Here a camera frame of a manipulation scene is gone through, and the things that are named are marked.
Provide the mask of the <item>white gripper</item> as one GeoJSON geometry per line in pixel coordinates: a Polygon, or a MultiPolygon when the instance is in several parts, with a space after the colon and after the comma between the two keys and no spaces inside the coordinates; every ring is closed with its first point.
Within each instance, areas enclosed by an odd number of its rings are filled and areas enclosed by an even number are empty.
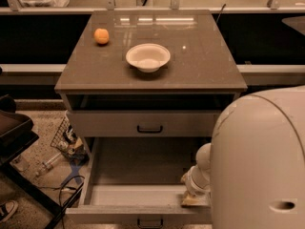
{"type": "Polygon", "coordinates": [[[182,197],[182,206],[211,205],[209,196],[205,194],[211,191],[210,170],[201,170],[195,165],[181,177],[180,182],[186,183],[188,191],[182,197]]]}

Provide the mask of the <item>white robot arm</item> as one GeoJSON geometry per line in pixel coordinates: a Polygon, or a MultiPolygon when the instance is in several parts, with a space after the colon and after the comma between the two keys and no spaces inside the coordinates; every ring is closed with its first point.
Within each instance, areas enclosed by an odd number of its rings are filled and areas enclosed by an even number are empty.
{"type": "Polygon", "coordinates": [[[305,229],[305,87],[230,104],[181,181],[184,206],[210,200],[213,229],[305,229]]]}

